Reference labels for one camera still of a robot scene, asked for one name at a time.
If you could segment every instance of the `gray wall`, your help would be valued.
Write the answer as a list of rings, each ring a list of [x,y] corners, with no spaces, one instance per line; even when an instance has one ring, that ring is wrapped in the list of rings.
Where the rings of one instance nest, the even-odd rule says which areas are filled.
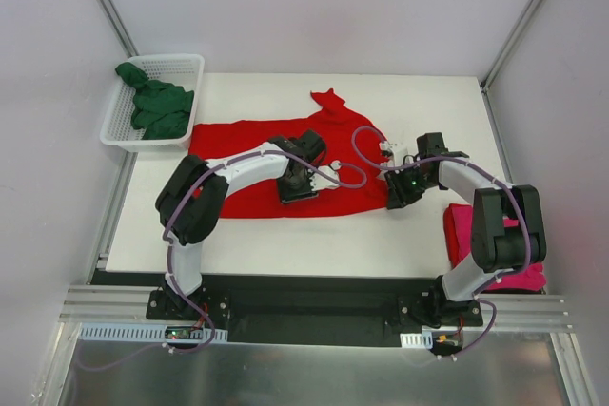
[[[527,0],[113,1],[140,53],[208,72],[482,77]]]
[[[565,293],[609,404],[609,2],[548,0],[491,90],[514,177],[536,185],[549,288]]]
[[[0,0],[0,404],[25,404],[121,158],[98,140],[125,59],[96,0]]]

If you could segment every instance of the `black mount bracket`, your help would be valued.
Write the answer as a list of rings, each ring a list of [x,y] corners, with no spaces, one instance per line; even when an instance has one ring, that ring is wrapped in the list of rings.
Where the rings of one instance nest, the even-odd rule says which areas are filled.
[[[482,325],[478,303],[474,300],[448,300],[442,287],[442,276],[437,277],[429,290],[410,304],[410,317],[431,328],[458,325],[460,318],[463,318],[468,326]]]
[[[202,284],[188,296],[207,312],[209,318],[217,328],[226,329],[230,319],[230,296],[217,290],[206,290]],[[146,319],[149,320],[199,320],[199,313],[182,300],[167,282],[157,290],[150,292],[146,310]]]

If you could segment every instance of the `green cloth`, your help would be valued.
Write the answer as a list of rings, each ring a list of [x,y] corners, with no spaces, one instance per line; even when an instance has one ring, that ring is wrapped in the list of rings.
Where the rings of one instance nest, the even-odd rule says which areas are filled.
[[[124,62],[114,71],[135,89],[131,126],[146,129],[143,140],[180,138],[187,133],[194,91],[185,92],[172,83],[149,80],[131,62]]]

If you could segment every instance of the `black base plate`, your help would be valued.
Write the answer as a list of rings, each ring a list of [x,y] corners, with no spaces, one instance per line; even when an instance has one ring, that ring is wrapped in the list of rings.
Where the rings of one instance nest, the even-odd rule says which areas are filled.
[[[408,307],[433,282],[209,275],[190,298],[206,307],[218,328],[228,330],[231,342],[399,347],[400,333],[421,331]],[[193,322],[199,316],[155,290],[147,318]],[[475,303],[463,318],[465,326],[482,326]],[[443,324],[457,326],[459,319]]]

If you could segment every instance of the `gray floor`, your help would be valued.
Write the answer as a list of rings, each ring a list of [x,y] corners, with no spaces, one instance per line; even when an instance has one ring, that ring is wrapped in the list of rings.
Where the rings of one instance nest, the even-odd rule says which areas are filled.
[[[560,405],[548,337],[491,334],[457,362],[421,350],[227,344],[195,355],[154,348],[102,373],[73,367],[63,405]],[[80,341],[88,366],[139,343]]]

